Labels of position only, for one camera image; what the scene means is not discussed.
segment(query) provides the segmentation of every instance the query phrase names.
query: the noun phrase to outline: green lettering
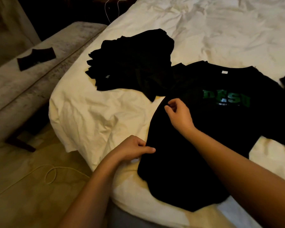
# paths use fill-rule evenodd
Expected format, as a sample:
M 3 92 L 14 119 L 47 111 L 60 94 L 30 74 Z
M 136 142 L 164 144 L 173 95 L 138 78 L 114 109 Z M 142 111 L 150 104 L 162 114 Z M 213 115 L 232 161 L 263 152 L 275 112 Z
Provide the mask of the green lettering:
M 212 91 L 203 90 L 204 97 L 203 98 L 214 98 L 214 93 Z
M 242 97 L 242 103 L 244 106 L 246 107 L 250 107 L 250 97 L 244 95 L 244 94 L 241 94 L 241 97 Z
M 227 102 L 227 99 L 225 98 L 226 97 L 226 93 L 227 93 L 226 90 L 217 90 L 217 93 L 218 93 L 218 95 L 216 96 L 216 99 L 218 101 Z
M 235 94 L 235 93 L 229 93 L 228 94 L 228 102 L 231 103 L 238 103 L 241 101 L 241 99 L 239 98 L 239 94 Z

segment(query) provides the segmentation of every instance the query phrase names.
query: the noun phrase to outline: cord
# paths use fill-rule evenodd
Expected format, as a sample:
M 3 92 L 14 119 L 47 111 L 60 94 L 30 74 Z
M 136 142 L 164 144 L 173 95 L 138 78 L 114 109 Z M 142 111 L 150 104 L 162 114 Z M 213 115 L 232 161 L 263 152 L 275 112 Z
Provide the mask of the cord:
M 120 1 L 126 1 L 126 0 L 118 0 L 118 2 L 117 2 L 118 17 L 119 17 L 119 5 L 118 5 L 118 3 L 119 3 Z M 105 9 L 105 14 L 106 14 L 106 16 L 107 16 L 108 21 L 110 22 L 110 19 L 109 19 L 108 15 L 107 15 L 107 11 L 106 11 L 106 9 Z
M 71 170 L 75 170 L 76 172 L 86 176 L 87 178 L 90 178 L 89 176 L 87 176 L 86 174 L 72 168 L 72 167 L 65 167 L 65 166 L 53 166 L 53 165 L 50 165 L 50 164 L 45 164 L 45 165 L 41 165 L 41 166 L 38 166 L 37 168 L 35 168 L 34 170 L 32 170 L 31 172 L 29 172 L 27 175 L 23 176 L 22 178 L 20 178 L 18 181 L 16 181 L 15 183 L 11 184 L 9 187 L 5 188 L 3 191 L 0 192 L 0 194 L 4 193 L 5 191 L 7 191 L 9 188 L 11 188 L 13 185 L 17 184 L 18 182 L 20 182 L 23 178 L 25 178 L 26 176 L 30 175 L 31 173 L 33 173 L 35 170 L 39 169 L 40 167 L 43 167 L 43 166 L 51 166 L 52 168 L 49 169 L 46 173 L 46 175 L 44 176 L 44 183 L 45 184 L 51 184 L 55 179 L 56 179 L 56 176 L 57 176 L 57 170 L 58 168 L 65 168 L 65 169 L 71 169 Z M 46 182 L 46 177 L 47 175 L 49 174 L 49 172 L 51 172 L 52 170 L 55 170 L 55 176 L 53 178 L 53 180 L 51 180 L 50 182 Z

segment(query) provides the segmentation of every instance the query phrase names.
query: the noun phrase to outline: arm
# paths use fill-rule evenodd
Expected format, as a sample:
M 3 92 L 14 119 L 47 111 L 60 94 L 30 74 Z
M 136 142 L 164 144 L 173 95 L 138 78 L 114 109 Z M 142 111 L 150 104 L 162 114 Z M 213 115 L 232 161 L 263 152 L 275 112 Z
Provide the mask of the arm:
M 130 161 L 155 149 L 131 135 L 113 149 L 92 173 L 92 177 L 67 210 L 59 228 L 98 228 L 101 226 L 114 174 L 122 161 Z
M 197 130 L 189 109 L 172 99 L 165 110 L 234 199 L 264 227 L 285 227 L 285 180 Z

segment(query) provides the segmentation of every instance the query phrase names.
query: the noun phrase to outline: wrinkled bedsheet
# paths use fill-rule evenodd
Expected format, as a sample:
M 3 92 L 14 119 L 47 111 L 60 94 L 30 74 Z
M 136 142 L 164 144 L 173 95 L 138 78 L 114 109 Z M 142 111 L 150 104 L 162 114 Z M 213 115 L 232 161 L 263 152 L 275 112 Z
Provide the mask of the wrinkled bedsheet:
M 276 81 L 285 75 L 285 0 L 138 0 L 85 49 L 50 99 L 57 136 L 92 170 L 129 135 L 146 140 L 163 97 L 151 103 L 135 90 L 96 91 L 95 80 L 85 74 L 88 53 L 103 40 L 157 28 L 175 41 L 172 65 L 207 60 L 234 68 L 253 65 Z M 285 146 L 260 138 L 250 159 L 285 179 Z M 138 177 L 137 167 L 138 161 L 121 166 L 113 185 L 114 203 L 130 214 L 169 227 L 259 227 L 232 197 L 196 212 L 160 202 Z

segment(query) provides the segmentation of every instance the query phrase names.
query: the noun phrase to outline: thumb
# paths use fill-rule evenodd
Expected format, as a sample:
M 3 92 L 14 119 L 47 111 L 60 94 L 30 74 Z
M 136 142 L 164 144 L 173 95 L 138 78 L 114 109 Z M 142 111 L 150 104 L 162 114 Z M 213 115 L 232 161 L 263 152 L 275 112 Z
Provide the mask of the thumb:
M 155 151 L 156 151 L 155 148 L 152 148 L 152 147 L 149 147 L 149 146 L 142 146 L 142 147 L 140 147 L 141 154 L 144 154 L 144 153 L 154 153 Z
M 168 114 L 170 120 L 172 119 L 172 117 L 174 116 L 174 111 L 172 110 L 172 108 L 168 105 L 165 105 L 165 111 Z

